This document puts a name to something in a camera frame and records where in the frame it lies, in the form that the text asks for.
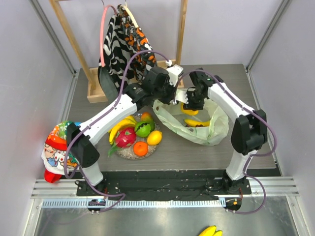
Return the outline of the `orange fake orange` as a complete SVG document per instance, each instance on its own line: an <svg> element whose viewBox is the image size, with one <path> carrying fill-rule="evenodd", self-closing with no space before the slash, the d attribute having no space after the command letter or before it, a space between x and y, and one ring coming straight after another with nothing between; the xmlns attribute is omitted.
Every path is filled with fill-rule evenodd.
<svg viewBox="0 0 315 236"><path fill-rule="evenodd" d="M137 156L145 156L148 153L148 144L143 141L136 142L133 145L133 152Z"/></svg>

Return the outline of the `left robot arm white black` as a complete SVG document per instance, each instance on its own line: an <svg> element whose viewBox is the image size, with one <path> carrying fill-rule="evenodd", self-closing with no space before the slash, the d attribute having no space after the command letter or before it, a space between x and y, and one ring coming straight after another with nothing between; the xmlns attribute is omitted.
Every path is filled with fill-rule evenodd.
<svg viewBox="0 0 315 236"><path fill-rule="evenodd" d="M175 96L182 72L183 68L178 65L167 69L155 66L142 82L126 86L123 93L97 115L79 126L72 123L67 127L66 151L78 161L80 172L92 195L100 196L105 189L98 165L99 152L95 145L118 122L144 106L151 105L153 100L170 102Z"/></svg>

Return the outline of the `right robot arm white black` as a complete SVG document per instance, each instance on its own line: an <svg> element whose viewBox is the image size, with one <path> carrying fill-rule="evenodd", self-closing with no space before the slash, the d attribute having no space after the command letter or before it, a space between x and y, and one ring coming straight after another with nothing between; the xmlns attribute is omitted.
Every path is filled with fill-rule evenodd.
<svg viewBox="0 0 315 236"><path fill-rule="evenodd" d="M200 110L201 102L216 102L233 122L231 144L234 149L231 161L223 172L222 190L234 194L245 183L246 170L253 156L267 142L266 113L246 105L227 87L217 75L209 75L203 69L189 73L194 85L187 90L185 109Z"/></svg>

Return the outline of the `yellow fake banana bunch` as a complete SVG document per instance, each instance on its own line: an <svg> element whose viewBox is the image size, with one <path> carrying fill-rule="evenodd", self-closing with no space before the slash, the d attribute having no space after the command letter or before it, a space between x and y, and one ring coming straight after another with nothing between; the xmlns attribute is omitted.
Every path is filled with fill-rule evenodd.
<svg viewBox="0 0 315 236"><path fill-rule="evenodd" d="M120 131L124 127L134 127L135 125L136 120L133 118L133 116L127 116L126 118L118 122L109 132L109 143L111 145L114 143L114 138L116 137L118 131Z"/></svg>

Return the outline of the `green red fake mango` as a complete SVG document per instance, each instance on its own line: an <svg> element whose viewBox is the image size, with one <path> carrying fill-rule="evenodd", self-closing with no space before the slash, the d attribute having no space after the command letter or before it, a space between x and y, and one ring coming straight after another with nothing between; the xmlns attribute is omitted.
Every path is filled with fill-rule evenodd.
<svg viewBox="0 0 315 236"><path fill-rule="evenodd" d="M140 116L140 120L149 123L154 122L152 115L148 112L143 112L142 115Z"/></svg>

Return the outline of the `green fake lime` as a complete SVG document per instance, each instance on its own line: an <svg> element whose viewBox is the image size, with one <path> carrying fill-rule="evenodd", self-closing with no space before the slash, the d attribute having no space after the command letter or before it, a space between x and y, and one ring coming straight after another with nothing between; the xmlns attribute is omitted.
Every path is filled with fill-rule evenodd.
<svg viewBox="0 0 315 236"><path fill-rule="evenodd" d="M139 137L147 137L151 132L151 125L148 122L140 121L135 125L134 132Z"/></svg>

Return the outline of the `yellow fake bell pepper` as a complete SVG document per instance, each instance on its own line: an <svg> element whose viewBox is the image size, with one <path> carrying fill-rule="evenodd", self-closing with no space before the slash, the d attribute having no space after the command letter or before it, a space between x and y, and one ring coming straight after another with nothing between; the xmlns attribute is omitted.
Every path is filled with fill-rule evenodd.
<svg viewBox="0 0 315 236"><path fill-rule="evenodd" d="M199 111L194 111L194 110L188 110L188 109L184 109L184 103L181 104L181 112L183 114L186 114L188 116L195 116L199 113Z"/></svg>

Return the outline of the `green avocado print plastic bag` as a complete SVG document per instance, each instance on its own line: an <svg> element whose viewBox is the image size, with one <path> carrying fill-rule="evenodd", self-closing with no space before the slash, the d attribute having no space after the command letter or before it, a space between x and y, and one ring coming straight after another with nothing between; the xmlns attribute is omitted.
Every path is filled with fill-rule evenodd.
<svg viewBox="0 0 315 236"><path fill-rule="evenodd" d="M202 110L195 116L188 116L181 112L181 103L166 105L156 100L153 111L157 118L174 133L200 145L214 146L219 144L228 134L229 119L223 109L210 99L204 100ZM184 119L210 121L206 127L186 127Z"/></svg>

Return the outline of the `red fake dragon fruit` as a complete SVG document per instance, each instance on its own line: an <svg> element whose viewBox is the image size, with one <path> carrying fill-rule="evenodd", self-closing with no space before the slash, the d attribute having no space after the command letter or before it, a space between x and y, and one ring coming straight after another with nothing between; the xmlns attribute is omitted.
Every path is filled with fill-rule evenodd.
<svg viewBox="0 0 315 236"><path fill-rule="evenodd" d="M111 156L113 153L130 147L136 140L136 134L132 126L126 127L116 134L114 142L108 151L108 156Z"/></svg>

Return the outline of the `dark fake grapes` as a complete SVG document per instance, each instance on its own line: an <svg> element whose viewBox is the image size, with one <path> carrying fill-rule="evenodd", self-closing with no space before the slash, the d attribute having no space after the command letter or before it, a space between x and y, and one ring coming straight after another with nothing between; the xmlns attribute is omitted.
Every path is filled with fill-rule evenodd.
<svg viewBox="0 0 315 236"><path fill-rule="evenodd" d="M204 127L204 126L202 124L196 124L196 125L186 124L186 127Z"/></svg>

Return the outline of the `yellow fake lemon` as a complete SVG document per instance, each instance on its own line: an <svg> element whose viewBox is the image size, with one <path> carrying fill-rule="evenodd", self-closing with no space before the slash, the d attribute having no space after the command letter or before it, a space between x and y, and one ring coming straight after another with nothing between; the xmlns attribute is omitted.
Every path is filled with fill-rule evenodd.
<svg viewBox="0 0 315 236"><path fill-rule="evenodd" d="M147 144L150 146L158 145L162 140L162 132L159 130L152 131L147 137Z"/></svg>

